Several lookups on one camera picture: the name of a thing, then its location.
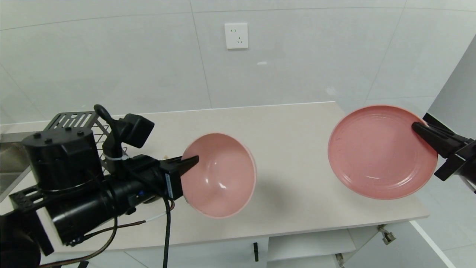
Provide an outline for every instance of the black handle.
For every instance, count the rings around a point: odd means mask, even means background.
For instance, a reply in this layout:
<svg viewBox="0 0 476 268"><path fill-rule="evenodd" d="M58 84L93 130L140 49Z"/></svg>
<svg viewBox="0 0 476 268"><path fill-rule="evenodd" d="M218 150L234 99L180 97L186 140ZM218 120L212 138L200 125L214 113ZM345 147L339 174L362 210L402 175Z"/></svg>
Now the black handle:
<svg viewBox="0 0 476 268"><path fill-rule="evenodd" d="M259 258L258 258L258 243L257 242L253 243L253 248L255 249L255 261L259 261Z"/></svg>
<svg viewBox="0 0 476 268"><path fill-rule="evenodd" d="M79 263L78 268L86 268L88 267L89 262L88 261L82 261Z"/></svg>

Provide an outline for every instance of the pink plate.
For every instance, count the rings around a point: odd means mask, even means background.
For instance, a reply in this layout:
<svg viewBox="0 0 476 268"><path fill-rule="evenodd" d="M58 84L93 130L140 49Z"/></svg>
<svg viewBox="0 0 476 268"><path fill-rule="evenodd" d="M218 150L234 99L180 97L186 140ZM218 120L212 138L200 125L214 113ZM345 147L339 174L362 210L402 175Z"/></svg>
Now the pink plate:
<svg viewBox="0 0 476 268"><path fill-rule="evenodd" d="M212 133L194 141L182 159L196 155L198 164L181 177L187 202L212 218L238 213L255 190L256 166L249 150L228 135Z"/></svg>
<svg viewBox="0 0 476 268"><path fill-rule="evenodd" d="M402 198L431 178L438 154L412 130L424 122L394 106L356 110L334 128L328 145L332 170L348 188L375 199Z"/></svg>

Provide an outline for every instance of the brown wire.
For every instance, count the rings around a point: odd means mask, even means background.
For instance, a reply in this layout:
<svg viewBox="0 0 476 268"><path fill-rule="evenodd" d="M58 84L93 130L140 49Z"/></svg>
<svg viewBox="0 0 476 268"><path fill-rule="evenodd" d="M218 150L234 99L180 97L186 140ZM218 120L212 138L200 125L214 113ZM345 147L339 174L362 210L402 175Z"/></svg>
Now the brown wire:
<svg viewBox="0 0 476 268"><path fill-rule="evenodd" d="M171 204L170 204L170 210L174 209L175 208L175 202L173 200L170 201ZM89 239L93 236L96 236L98 234L101 234L101 233L104 233L104 232L107 232L107 231L112 231L112 234L111 234L111 237L109 238L109 240L106 242L106 244L101 247L98 251L94 252L94 253L91 253L89 255L86 255L84 257L80 257L80 258L72 258L72 259L66 259L66 260L61 260L61 261L55 261L55 262L50 262L50 263L47 263L47 264L43 264L43 265L40 265L38 266L38 268L50 268L50 267L53 267L53 266L61 266L61 265L68 265L68 264L72 264L72 263L75 263L75 262L80 262L80 261L85 261L85 260L88 260L90 258L94 258L95 256L101 254L104 250L106 250L109 245L112 243L112 240L114 239L114 237L116 236L116 233L117 233L117 229L119 228L124 228L124 227L130 227L130 226L136 226L136 225L141 225L143 223L145 223L146 221L145 220L141 220L141 221L136 221L136 222L133 222L133 223L127 223L127 224L121 224L121 225L117 225L117 217L114 218L114 225L113 227L108 227L108 228L104 228L102 230L99 230L99 231L96 231L94 233L90 233L88 235L85 235L85 238L86 239Z"/></svg>
<svg viewBox="0 0 476 268"><path fill-rule="evenodd" d="M116 227L117 227L117 223L118 223L118 218L114 217L114 225ZM93 252L89 255L86 255L86 256L80 257L80 258L72 258L72 259L50 262L50 263L47 263L47 264L40 265L40 266L38 266L38 268L49 268L49 267L53 267L53 266L68 265L68 264L72 264L72 263L75 263L75 262L85 261L85 260L88 260L90 258L94 258L95 256L101 254L104 250L106 250L109 247L109 245L112 243L112 240L114 240L114 237L116 236L116 233L117 233L117 228L114 228L113 231L112 231L111 236L109 237L109 240L106 242L106 244L104 244L96 252Z"/></svg>

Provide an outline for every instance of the hinge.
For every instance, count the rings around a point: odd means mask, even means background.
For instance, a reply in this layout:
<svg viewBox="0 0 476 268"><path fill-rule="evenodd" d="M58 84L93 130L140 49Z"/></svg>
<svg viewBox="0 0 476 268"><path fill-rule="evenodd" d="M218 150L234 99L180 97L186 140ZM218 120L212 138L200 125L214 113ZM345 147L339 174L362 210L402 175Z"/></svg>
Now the hinge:
<svg viewBox="0 0 476 268"><path fill-rule="evenodd" d="M345 268L344 267L344 257L342 256L341 253L336 254L336 259L337 259L337 263L339 264L339 267L340 268Z"/></svg>
<svg viewBox="0 0 476 268"><path fill-rule="evenodd" d="M388 244L392 243L393 241L395 241L396 237L393 235L393 233L385 230L384 227L385 227L385 224L381 224L381 225L377 226L377 230L380 233L382 233L382 235L383 235L382 240L384 241L385 245L388 245Z"/></svg>

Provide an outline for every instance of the door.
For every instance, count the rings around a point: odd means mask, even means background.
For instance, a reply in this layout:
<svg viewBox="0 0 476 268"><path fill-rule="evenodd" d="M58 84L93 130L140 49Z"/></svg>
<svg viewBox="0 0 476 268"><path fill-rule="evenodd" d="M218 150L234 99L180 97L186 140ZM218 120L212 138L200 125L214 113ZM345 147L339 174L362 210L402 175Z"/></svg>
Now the door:
<svg viewBox="0 0 476 268"><path fill-rule="evenodd" d="M148 268L155 268L162 266L163 248L137 248L126 253ZM169 249L169 268L266 268L267 259L267 237L171 246Z"/></svg>
<svg viewBox="0 0 476 268"><path fill-rule="evenodd" d="M396 240L389 245L377 233L348 260L345 268L455 268L415 221L389 224Z"/></svg>

